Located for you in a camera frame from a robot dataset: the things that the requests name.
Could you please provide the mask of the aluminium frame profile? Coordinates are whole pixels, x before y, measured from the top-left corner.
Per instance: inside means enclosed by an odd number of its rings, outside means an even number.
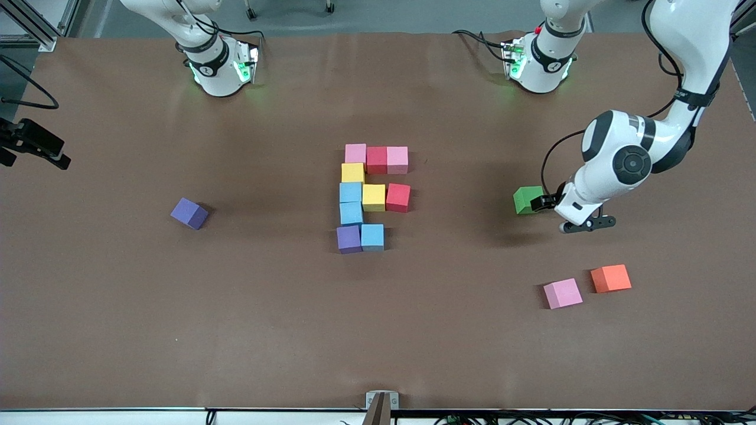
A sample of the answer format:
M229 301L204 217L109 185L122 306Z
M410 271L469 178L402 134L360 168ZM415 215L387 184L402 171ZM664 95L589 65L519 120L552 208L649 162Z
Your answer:
M83 0L60 0L60 5L64 6L57 29L62 36L70 35L74 19Z
M740 36L756 28L756 0L739 0L730 22L730 35Z
M21 29L19 34L0 32L0 40L9 43L31 43L40 46L42 52L54 51L60 32L27 0L0 0L0 10Z

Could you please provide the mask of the green foam block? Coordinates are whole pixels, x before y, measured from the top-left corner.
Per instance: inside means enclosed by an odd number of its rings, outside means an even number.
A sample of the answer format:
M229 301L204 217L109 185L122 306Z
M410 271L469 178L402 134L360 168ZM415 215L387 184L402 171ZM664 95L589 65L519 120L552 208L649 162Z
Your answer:
M538 186L523 186L513 194L514 208L517 215L534 214L531 201L543 195L543 188Z

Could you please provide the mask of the bright red foam block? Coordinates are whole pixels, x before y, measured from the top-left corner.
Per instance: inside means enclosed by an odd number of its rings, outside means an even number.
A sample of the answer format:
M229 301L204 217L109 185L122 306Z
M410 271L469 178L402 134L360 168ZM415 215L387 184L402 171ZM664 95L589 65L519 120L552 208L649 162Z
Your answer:
M389 183L385 202L386 211L407 213L409 211L410 195L410 185Z

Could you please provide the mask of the brown table mat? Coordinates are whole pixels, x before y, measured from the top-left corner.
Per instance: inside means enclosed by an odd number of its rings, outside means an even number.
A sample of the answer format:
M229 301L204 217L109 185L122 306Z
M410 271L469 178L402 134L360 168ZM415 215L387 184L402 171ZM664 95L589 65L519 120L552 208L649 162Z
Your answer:
M0 408L745 410L756 404L756 123L725 68L681 164L565 235L517 215L546 151L675 82L646 36L591 34L559 91L456 35L269 37L254 86L203 93L174 43L59 41L33 77L62 171L0 167ZM346 143L408 147L385 250L341 254ZM185 197L200 230L170 213ZM632 288L589 272L624 264ZM549 309L575 278L583 302Z

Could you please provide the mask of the purple foam block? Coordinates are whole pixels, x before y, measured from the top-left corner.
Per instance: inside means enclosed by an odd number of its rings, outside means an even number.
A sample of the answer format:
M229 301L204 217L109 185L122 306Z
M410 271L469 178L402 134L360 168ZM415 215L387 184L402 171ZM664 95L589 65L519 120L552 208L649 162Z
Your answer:
M202 205L192 202L185 197L177 202L170 216L193 230L200 230L210 213Z
M337 228L337 247L341 254L363 251L361 243L361 226L348 225Z

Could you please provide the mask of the orange foam block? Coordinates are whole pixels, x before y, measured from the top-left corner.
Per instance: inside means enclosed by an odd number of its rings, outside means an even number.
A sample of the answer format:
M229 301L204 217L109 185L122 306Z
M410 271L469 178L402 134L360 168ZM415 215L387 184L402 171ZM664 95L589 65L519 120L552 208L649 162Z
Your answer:
M602 266L589 272L597 293L616 292L632 288L631 279L624 264Z

